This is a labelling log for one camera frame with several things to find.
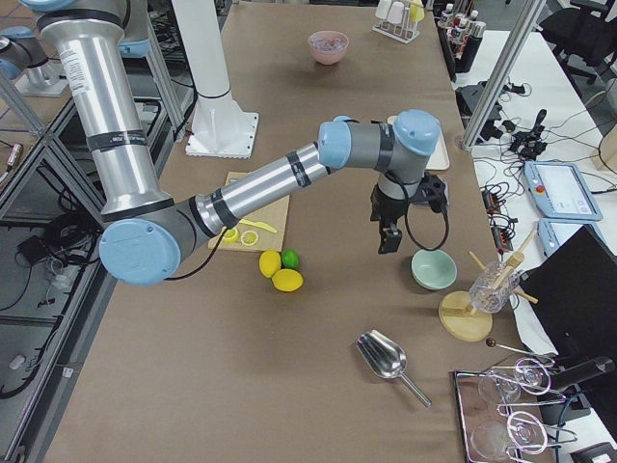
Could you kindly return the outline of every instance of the white table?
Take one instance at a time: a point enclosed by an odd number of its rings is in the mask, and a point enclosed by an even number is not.
[[[487,31],[471,71],[466,74],[458,74],[455,87],[477,84],[479,81],[487,80],[491,75],[493,66],[506,42],[508,34],[508,32]],[[503,98],[500,103],[508,118],[521,118],[519,125],[530,128],[535,122],[538,111],[546,109],[547,116],[543,122],[545,127],[560,126],[564,121],[568,120],[563,126],[554,129],[554,132],[568,137],[577,137],[577,140],[580,142],[591,146],[586,146],[573,140],[551,143],[560,139],[560,137],[551,133],[546,139],[550,144],[547,146],[546,151],[538,156],[538,160],[559,159],[562,161],[575,161],[597,154],[597,151],[592,147],[599,145],[602,134],[597,128],[593,128],[596,124],[585,111],[584,105],[539,33],[532,33],[529,36],[521,55],[510,72],[510,80],[516,85],[521,85],[522,83],[529,84],[531,86],[531,95],[522,97],[509,94],[511,95],[509,101],[504,101],[506,98]],[[476,146],[471,152],[474,158],[490,159],[488,163],[475,163],[479,185],[482,186],[487,181],[491,184],[507,181],[512,185],[512,188],[515,188],[516,181],[503,173],[504,164],[499,162],[500,150],[506,150],[509,146],[510,136],[504,135],[499,141],[492,140],[490,144],[490,146]],[[583,172],[599,175],[612,182],[617,182],[617,176],[610,171],[598,171],[589,158],[582,159],[576,162],[576,164]],[[609,186],[608,183],[596,177],[584,176],[584,179],[592,191],[604,190]],[[538,219],[542,217],[530,194],[526,192],[526,182],[524,179],[522,179],[522,183],[525,185],[525,193],[521,196],[512,196],[506,201],[505,205],[508,215],[519,219],[519,223],[516,224],[516,236],[513,239],[515,249],[522,243],[529,232],[536,228]],[[604,219],[598,226],[606,244],[613,253],[617,252],[617,196],[615,195],[615,193],[612,193],[595,196],[596,202],[604,214]],[[525,261],[522,268],[534,268],[545,259],[540,240],[535,239],[525,250]],[[541,329],[541,327],[539,327],[537,318],[535,318],[533,311],[526,301],[521,302],[521,305],[516,310],[516,316],[522,340],[528,345],[532,344],[532,338],[535,338],[536,330]],[[578,441],[563,446],[563,458],[561,458],[561,461],[572,461],[568,453],[575,449],[584,449],[599,442],[611,442],[614,447],[617,447],[615,441],[598,419],[595,411],[592,411],[591,416],[568,422],[568,428],[578,434]]]

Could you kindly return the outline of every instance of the lemon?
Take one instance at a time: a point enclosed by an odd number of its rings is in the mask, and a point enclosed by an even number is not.
[[[223,233],[223,242],[224,243],[235,243],[240,237],[240,231],[236,227],[233,229],[227,230]]]
[[[264,251],[259,256],[259,271],[266,278],[281,270],[281,255],[277,251]]]
[[[246,230],[240,235],[240,242],[245,246],[254,246],[259,240],[259,235],[254,230]]]
[[[302,275],[291,268],[279,270],[272,277],[272,283],[276,289],[284,292],[295,291],[304,284],[305,280]]]
[[[300,264],[298,253],[296,253],[293,249],[283,250],[281,253],[281,261],[283,267],[291,268],[293,270],[297,270],[298,265]]]

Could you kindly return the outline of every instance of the scoop handle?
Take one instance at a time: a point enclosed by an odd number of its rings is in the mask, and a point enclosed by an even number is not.
[[[414,393],[414,395],[418,398],[418,400],[419,400],[420,402],[422,402],[422,404],[423,404],[426,408],[430,407],[430,406],[433,404],[433,402],[431,401],[431,399],[430,399],[430,398],[428,398],[428,397],[426,396],[426,394],[425,394],[423,391],[421,391],[421,390],[418,388],[418,386],[416,386],[416,385],[414,384],[414,382],[413,382],[411,379],[409,379],[409,378],[408,378],[405,374],[401,374],[401,375],[399,376],[399,378],[401,378],[401,381],[403,381],[403,383],[405,383],[405,386],[407,386],[407,387],[409,388],[409,390],[410,390],[412,393]]]

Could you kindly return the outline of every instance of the gray floor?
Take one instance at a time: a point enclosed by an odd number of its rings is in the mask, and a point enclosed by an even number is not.
[[[521,8],[525,0],[512,0],[509,5],[505,4],[505,0],[476,0],[475,8],[480,12],[479,19],[487,23],[487,28],[490,30],[509,31],[512,30],[516,20],[521,12]],[[538,22],[545,17],[561,8],[557,0],[548,0],[547,5],[540,14]],[[592,71],[593,69],[586,66],[579,57],[573,56],[570,63],[581,69]],[[596,69],[596,72],[602,72],[605,67]],[[575,77],[578,87],[582,92],[581,100],[586,102],[593,95],[606,89],[605,82],[608,79],[614,78],[612,70],[604,72],[593,85],[588,85],[586,78]],[[616,123],[616,110],[613,110],[608,104],[606,98],[599,97],[589,107],[589,113],[593,120],[598,125],[600,132],[606,134]]]

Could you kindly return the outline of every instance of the ice scoop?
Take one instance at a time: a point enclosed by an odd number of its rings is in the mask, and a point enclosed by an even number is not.
[[[407,356],[396,342],[377,330],[371,330],[358,338],[356,346],[377,376],[384,379],[400,378],[424,406],[431,406],[432,402],[426,394],[405,375]]]

